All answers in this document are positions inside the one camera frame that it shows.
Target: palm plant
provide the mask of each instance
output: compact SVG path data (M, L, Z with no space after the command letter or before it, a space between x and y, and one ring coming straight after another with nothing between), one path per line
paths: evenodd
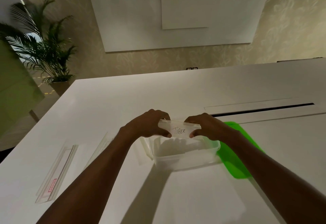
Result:
M13 4L10 16L17 28L0 23L0 39L12 46L28 69L49 74L50 77L44 79L48 84L66 82L74 76L70 74L67 62L76 48L74 45L69 47L67 44L70 41L60 37L62 23L72 16L51 22L44 15L46 7L53 2L45 0L41 5ZM37 34L40 39L27 32Z

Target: floor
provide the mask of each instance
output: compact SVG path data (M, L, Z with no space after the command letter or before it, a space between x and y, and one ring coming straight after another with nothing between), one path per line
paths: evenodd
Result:
M49 85L42 83L42 80L47 77L46 75L41 76L39 72L35 71L30 73L45 96L45 98L38 104L38 106L33 109L38 118L41 119L59 99L59 96ZM0 151L15 147L34 127L35 124L36 122L30 115L26 115L20 119L15 125L13 125L0 137Z

